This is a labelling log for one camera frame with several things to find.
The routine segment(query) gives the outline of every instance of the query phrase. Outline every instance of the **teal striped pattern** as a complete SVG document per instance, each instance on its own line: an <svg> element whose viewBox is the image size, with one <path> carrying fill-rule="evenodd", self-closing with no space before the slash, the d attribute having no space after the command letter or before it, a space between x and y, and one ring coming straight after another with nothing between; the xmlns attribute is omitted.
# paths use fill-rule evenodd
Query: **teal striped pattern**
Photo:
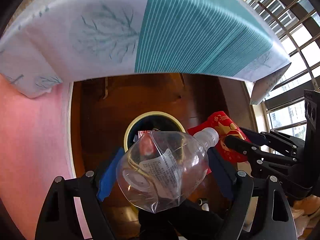
<svg viewBox="0 0 320 240"><path fill-rule="evenodd" d="M271 46L237 0L148 0L135 72L234 76Z"/></svg>

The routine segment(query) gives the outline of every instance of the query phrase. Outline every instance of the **wooden floor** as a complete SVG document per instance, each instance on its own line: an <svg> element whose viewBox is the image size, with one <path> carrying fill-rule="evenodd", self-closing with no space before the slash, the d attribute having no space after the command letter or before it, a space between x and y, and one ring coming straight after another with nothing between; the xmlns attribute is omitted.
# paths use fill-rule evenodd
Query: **wooden floor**
<svg viewBox="0 0 320 240"><path fill-rule="evenodd" d="M142 74L108 78L108 97L102 100L104 78L77 82L71 106L71 141L77 176L94 170L117 147L123 147L130 122L148 111L163 111L176 117L187 130L205 121L215 111L228 114L217 77L184 74ZM211 174L189 197L208 198L211 211L223 215L228 201L219 192ZM139 233L137 214L116 183L102 203L117 239Z"/></svg>

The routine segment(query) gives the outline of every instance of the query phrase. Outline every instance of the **tree pattern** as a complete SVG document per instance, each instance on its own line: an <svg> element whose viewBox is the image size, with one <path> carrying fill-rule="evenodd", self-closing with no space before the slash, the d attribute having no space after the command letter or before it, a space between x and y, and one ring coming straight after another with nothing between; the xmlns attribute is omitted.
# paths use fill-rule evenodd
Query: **tree pattern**
<svg viewBox="0 0 320 240"><path fill-rule="evenodd" d="M112 10L101 4L98 10L81 15L78 19L81 28L71 30L70 38L80 53L90 53L101 61L108 57L115 63L121 63L138 46L140 32L132 26L133 19L132 8Z"/></svg>
<svg viewBox="0 0 320 240"><path fill-rule="evenodd" d="M16 85L20 79L22 79L24 77L23 74L21 74L20 76L18 76L17 78L11 78L9 76L5 75L5 78L9 81L10 84L12 85Z"/></svg>
<svg viewBox="0 0 320 240"><path fill-rule="evenodd" d="M255 63L255 66L252 68L252 70L256 70L257 68L261 66L265 66L267 68L272 68L272 66L269 65L270 60L270 51L267 53L262 54L260 57L255 59L253 62Z"/></svg>
<svg viewBox="0 0 320 240"><path fill-rule="evenodd" d="M36 79L36 86L40 89L48 89L54 85L61 84L62 80L58 77L38 77Z"/></svg>
<svg viewBox="0 0 320 240"><path fill-rule="evenodd" d="M253 87L250 105L260 104L261 101L266 97L266 95L275 87L275 85L287 71L289 66L290 64L281 69L278 69L277 71L269 74L262 79L257 80Z"/></svg>

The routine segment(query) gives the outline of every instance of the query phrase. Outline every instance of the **plastic bottle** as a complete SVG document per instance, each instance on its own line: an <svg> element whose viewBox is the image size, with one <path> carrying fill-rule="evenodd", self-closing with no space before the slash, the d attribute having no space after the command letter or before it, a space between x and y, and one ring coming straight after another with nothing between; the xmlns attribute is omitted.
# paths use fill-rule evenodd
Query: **plastic bottle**
<svg viewBox="0 0 320 240"><path fill-rule="evenodd" d="M218 140L210 127L194 136L175 131L146 133L117 165L123 194L134 206L152 213L179 206L206 176L207 149Z"/></svg>

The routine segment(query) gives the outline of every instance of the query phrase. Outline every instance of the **metal screw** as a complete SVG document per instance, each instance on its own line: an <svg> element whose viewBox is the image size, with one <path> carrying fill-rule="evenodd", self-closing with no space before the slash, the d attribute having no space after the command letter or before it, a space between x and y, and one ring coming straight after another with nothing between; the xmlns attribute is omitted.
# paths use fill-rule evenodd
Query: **metal screw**
<svg viewBox="0 0 320 240"><path fill-rule="evenodd" d="M271 180L272 182L277 182L277 181L278 181L278 179L277 179L276 176L271 176L271 177L270 177L270 180Z"/></svg>
<svg viewBox="0 0 320 240"><path fill-rule="evenodd" d="M85 175L90 178L90 177L92 177L94 175L94 172L93 171L87 171L85 173Z"/></svg>
<svg viewBox="0 0 320 240"><path fill-rule="evenodd" d="M245 177L247 174L245 173L245 171L238 171L238 175L240 177Z"/></svg>
<svg viewBox="0 0 320 240"><path fill-rule="evenodd" d="M61 176L55 177L55 178L54 178L54 181L55 181L56 183L58 183L58 182L62 181L62 177L61 177Z"/></svg>

